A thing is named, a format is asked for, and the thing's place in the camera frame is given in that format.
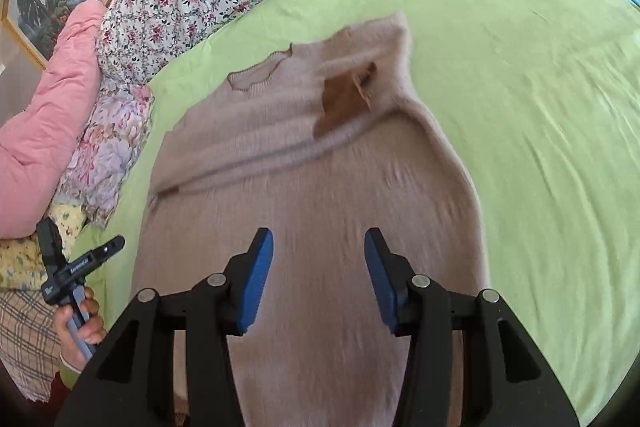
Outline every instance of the black gripper frame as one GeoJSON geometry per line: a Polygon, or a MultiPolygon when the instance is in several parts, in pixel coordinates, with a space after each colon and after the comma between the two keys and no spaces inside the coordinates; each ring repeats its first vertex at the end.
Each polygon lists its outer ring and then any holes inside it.
{"type": "Polygon", "coordinates": [[[578,427],[556,375],[502,296],[448,292],[369,229],[365,257],[383,321],[411,344],[393,427],[446,427],[452,332],[462,330],[462,427],[578,427]]]}
{"type": "Polygon", "coordinates": [[[243,427],[226,336],[241,336],[253,322],[264,280],[258,293],[246,290],[258,264],[266,263],[268,272],[272,255],[273,235],[258,229],[249,250],[229,260],[224,277],[213,274],[173,295],[137,293],[78,378],[56,427],[87,421],[92,427],[174,426],[176,330],[186,330],[190,425],[243,427]],[[271,250],[268,259],[263,248],[271,250]],[[255,309],[247,320],[249,298],[255,309]]]}

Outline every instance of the yellow floral fabric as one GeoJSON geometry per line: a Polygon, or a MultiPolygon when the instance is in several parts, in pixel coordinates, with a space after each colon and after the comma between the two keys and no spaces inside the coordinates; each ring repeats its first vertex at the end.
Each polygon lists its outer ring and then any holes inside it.
{"type": "MultiPolygon", "coordinates": [[[[47,210],[60,230],[63,253],[69,257],[71,247],[82,230],[85,215],[80,206],[52,204],[47,210]]],[[[0,239],[0,288],[39,290],[47,280],[36,233],[21,239],[0,239]]]]}

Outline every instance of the beige knit sweater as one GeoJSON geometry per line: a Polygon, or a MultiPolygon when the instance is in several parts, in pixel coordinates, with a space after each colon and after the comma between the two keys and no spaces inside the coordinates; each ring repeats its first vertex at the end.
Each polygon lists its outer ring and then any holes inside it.
{"type": "MultiPolygon", "coordinates": [[[[478,198],[417,99],[409,56],[402,14],[292,45],[230,74],[164,138],[134,293],[191,288],[273,230],[256,323],[229,339],[248,426],[391,425],[408,340],[380,319],[369,227],[450,291],[488,285],[478,198]]],[[[185,397],[182,336],[176,346],[185,397]]]]}

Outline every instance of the hand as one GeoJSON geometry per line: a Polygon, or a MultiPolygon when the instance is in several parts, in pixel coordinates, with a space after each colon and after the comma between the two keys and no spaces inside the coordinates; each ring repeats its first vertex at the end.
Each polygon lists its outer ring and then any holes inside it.
{"type": "MultiPolygon", "coordinates": [[[[100,304],[94,299],[94,291],[88,286],[84,287],[84,297],[84,301],[80,304],[80,310],[89,313],[91,318],[78,330],[78,337],[87,344],[99,344],[107,334],[104,330],[104,320],[98,315],[100,304]]],[[[60,306],[56,310],[54,322],[56,325],[56,333],[62,343],[62,356],[70,365],[78,371],[82,371],[86,365],[86,360],[66,327],[66,322],[72,316],[73,310],[70,304],[60,306]]]]}

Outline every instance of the pink pillow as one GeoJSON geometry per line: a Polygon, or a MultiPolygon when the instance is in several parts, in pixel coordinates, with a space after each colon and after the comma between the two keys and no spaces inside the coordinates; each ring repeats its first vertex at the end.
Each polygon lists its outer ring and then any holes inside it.
{"type": "Polygon", "coordinates": [[[97,0],[73,10],[31,103],[0,128],[0,238],[33,233],[76,149],[100,86],[105,12],[97,0]]]}

